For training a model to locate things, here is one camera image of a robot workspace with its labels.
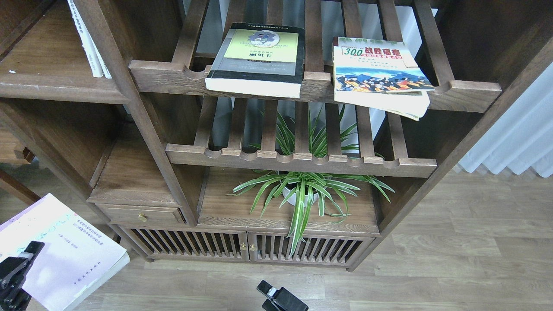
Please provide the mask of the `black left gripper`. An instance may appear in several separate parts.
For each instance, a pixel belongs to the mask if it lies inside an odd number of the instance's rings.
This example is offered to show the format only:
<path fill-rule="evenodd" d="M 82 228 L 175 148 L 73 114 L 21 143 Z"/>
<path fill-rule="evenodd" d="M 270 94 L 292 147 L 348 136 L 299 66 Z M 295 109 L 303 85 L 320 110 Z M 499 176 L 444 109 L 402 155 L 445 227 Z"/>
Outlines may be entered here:
<path fill-rule="evenodd" d="M 26 311 L 32 296 L 21 287 L 26 274 L 44 246 L 44 242 L 32 241 L 19 255 L 8 257 L 1 262 L 0 308 L 2 311 Z"/>

